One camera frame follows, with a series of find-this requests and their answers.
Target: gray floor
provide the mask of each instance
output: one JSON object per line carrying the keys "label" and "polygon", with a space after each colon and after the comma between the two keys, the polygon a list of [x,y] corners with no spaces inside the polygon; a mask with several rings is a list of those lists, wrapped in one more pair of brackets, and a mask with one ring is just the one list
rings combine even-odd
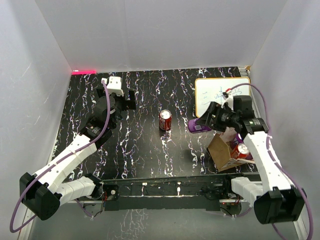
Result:
{"label": "gray floor", "polygon": [[[287,239],[298,239],[292,222],[277,226]],[[280,237],[271,225],[260,224],[253,210],[236,219],[201,209],[104,211],[91,220],[75,203],[67,203],[46,221],[36,218],[28,239],[277,240]]]}

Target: can top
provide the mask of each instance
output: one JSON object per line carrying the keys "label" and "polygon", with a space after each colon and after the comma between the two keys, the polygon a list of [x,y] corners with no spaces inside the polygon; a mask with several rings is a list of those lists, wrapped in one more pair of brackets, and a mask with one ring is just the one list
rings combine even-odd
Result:
{"label": "can top", "polygon": [[238,151],[241,154],[249,154],[249,149],[244,143],[238,145]]}
{"label": "can top", "polygon": [[169,110],[162,110],[160,112],[160,117],[163,118],[163,119],[168,119],[171,117],[171,112]]}

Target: whiteboard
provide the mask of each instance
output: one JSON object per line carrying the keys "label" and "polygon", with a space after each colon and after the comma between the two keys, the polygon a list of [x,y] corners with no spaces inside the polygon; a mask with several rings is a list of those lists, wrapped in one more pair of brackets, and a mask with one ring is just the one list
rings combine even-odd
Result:
{"label": "whiteboard", "polygon": [[[197,78],[195,80],[195,115],[201,117],[210,102],[222,104],[223,92],[237,84],[250,83],[248,77]],[[250,86],[244,85],[232,90],[233,96],[250,95]]]}

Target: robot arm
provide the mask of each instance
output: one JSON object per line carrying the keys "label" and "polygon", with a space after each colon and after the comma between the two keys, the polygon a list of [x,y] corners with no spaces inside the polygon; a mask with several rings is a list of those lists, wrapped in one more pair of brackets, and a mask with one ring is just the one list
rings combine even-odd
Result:
{"label": "robot arm", "polygon": [[[252,99],[248,95],[228,96],[223,105],[211,102],[207,111],[196,124],[224,132],[227,127],[240,133],[251,152],[261,182],[252,182],[247,177],[232,177],[230,190],[242,196],[254,207],[262,224],[296,221],[304,206],[304,200],[293,183],[270,158],[266,148],[268,126],[262,118],[256,118]],[[280,164],[271,144],[269,150]]]}
{"label": "robot arm", "polygon": [[[89,155],[95,153],[112,136],[112,129],[116,128],[117,120],[122,119],[122,111],[136,109],[134,91],[129,91],[130,100],[126,100],[121,85],[122,79],[120,77],[111,76],[108,79],[107,89],[110,100],[110,118],[104,134],[94,144],[90,144],[83,150],[75,152],[77,149],[88,145],[102,132],[107,118],[107,96],[103,89],[97,89],[99,99],[94,107],[93,115],[82,126],[72,143],[42,169],[36,171],[33,175],[25,173],[20,178],[20,193],[22,193],[36,176],[45,172],[52,165],[56,165],[52,170],[39,178],[22,200],[22,203],[41,220],[50,218],[58,210],[59,206],[71,200],[82,196],[92,196],[94,198],[100,196],[101,181],[92,174],[71,182],[62,182],[75,167],[82,163]],[[70,154],[70,152],[74,154],[57,164],[59,160]]]}

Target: black marble surface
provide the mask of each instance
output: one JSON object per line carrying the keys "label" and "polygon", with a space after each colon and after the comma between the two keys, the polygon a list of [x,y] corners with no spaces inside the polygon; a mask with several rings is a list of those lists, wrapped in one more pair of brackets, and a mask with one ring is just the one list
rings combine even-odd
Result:
{"label": "black marble surface", "polygon": [[[73,75],[64,105],[54,157],[69,145],[79,126],[92,113],[102,88],[101,78],[122,78],[122,89],[135,89],[137,109],[123,112],[112,137],[80,164],[66,179],[86,173],[101,179],[156,178],[216,174],[218,170],[207,152],[214,133],[188,131],[195,118],[197,78],[241,77],[237,67],[111,72]],[[171,130],[159,130],[159,111],[172,113]],[[223,173],[256,172],[254,164],[244,164]]]}

